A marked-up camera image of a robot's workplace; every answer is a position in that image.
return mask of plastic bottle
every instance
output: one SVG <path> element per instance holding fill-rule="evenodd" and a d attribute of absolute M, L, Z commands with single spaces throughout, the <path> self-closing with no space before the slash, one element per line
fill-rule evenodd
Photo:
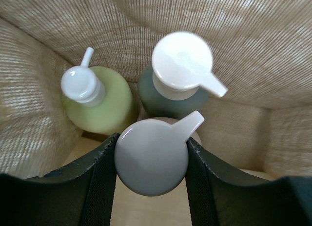
<path fill-rule="evenodd" d="M 115 167 L 121 181 L 133 192 L 159 196 L 179 185 L 186 174 L 186 142 L 204 122 L 194 111 L 169 124 L 146 119 L 128 127 L 115 147 Z"/>
<path fill-rule="evenodd" d="M 122 133 L 137 120 L 136 102 L 118 72 L 102 66 L 88 67 L 93 51 L 87 48 L 81 65 L 68 69 L 62 76 L 67 115 L 88 132 Z"/>
<path fill-rule="evenodd" d="M 181 119 L 202 108 L 209 93 L 222 97 L 227 88 L 211 72 L 213 57 L 195 34 L 175 32 L 162 38 L 152 54 L 152 66 L 138 81 L 138 92 L 152 117 Z"/>

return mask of beige fabric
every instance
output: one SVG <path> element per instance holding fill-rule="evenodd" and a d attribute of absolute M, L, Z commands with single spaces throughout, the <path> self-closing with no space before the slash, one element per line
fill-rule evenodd
<path fill-rule="evenodd" d="M 1 0 L 0 15 L 72 64 L 136 82 L 165 33 L 209 42 L 225 100 L 267 108 L 312 103 L 312 0 Z"/>
<path fill-rule="evenodd" d="M 206 150 L 237 168 L 263 170 L 269 110 L 210 98 L 200 112 L 205 122 L 197 132 Z"/>
<path fill-rule="evenodd" d="M 312 105 L 272 112 L 264 170 L 275 176 L 312 176 Z"/>
<path fill-rule="evenodd" d="M 85 137 L 80 137 L 77 144 L 73 147 L 72 151 L 66 158 L 66 160 L 62 163 L 61 166 L 67 165 L 72 161 L 80 158 L 81 156 L 89 153 L 90 151 L 97 148 L 102 142 L 94 141 Z"/>
<path fill-rule="evenodd" d="M 27 178 L 61 165 L 80 132 L 61 104 L 70 65 L 0 20 L 0 172 Z"/>

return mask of green bottle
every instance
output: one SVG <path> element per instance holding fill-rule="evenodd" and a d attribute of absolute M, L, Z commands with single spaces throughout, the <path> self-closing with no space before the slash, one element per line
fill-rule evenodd
<path fill-rule="evenodd" d="M 62 76 L 67 115 L 88 132 L 122 133 L 137 121 L 138 107 L 128 83 L 118 72 L 102 66 L 88 67 L 93 51 L 87 48 L 81 65 Z"/>

